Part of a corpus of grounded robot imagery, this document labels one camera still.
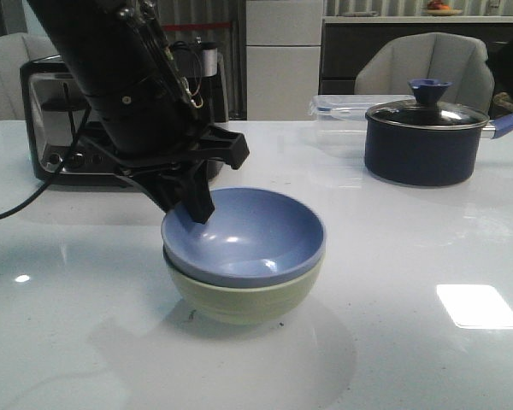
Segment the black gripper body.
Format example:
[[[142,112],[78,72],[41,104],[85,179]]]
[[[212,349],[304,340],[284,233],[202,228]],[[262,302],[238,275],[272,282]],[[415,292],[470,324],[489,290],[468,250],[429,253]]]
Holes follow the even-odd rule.
[[[90,186],[202,188],[210,163],[238,169],[250,153],[243,134],[202,121],[92,121],[80,144]]]

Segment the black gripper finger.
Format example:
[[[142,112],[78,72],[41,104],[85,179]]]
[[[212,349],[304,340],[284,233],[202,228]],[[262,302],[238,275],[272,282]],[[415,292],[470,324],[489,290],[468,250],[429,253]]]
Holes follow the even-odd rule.
[[[192,164],[176,171],[161,171],[156,176],[155,202],[164,212],[182,205],[194,222],[204,224],[213,214],[208,166]]]
[[[160,173],[128,175],[126,182],[144,193],[165,213],[180,202],[174,181],[164,178]]]

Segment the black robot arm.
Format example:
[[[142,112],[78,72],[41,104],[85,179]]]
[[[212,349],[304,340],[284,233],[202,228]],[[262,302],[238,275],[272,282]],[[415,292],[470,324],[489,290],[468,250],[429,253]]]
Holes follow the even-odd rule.
[[[73,75],[100,134],[78,130],[114,173],[160,209],[214,212],[208,162],[239,168],[245,137],[199,113],[156,20],[152,1],[33,1],[31,8]]]

